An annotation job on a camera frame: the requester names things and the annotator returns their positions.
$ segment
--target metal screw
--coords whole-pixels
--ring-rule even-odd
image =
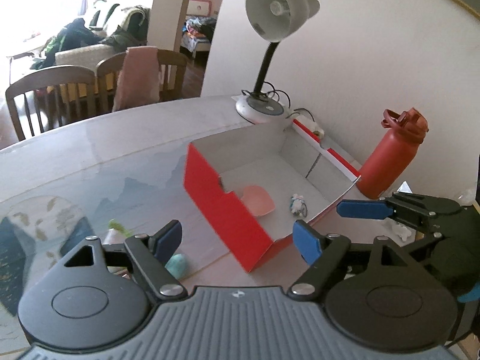
[[[298,283],[292,286],[292,292],[295,295],[311,295],[315,292],[315,287],[308,283]]]
[[[160,287],[160,294],[163,296],[177,296],[183,292],[184,288],[179,284],[165,284]]]

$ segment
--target red water bottle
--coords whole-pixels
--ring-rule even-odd
[[[389,128],[360,169],[357,188],[367,198],[377,199],[400,176],[417,154],[428,132],[427,120],[412,108],[401,115],[386,109],[383,128]]]

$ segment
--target pink cloth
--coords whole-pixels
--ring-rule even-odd
[[[160,75],[158,49],[153,46],[129,47],[118,75],[112,111],[139,107],[159,101]]]

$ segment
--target desk lamp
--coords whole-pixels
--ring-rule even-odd
[[[237,112],[251,123],[285,118],[282,104],[262,93],[263,82],[278,44],[298,30],[320,9],[318,0],[246,0],[245,8],[253,29],[270,42],[252,92],[237,100]]]

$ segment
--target pink plastic dish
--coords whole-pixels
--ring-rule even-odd
[[[248,185],[243,189],[241,201],[253,216],[267,215],[275,209],[275,203],[262,187]]]

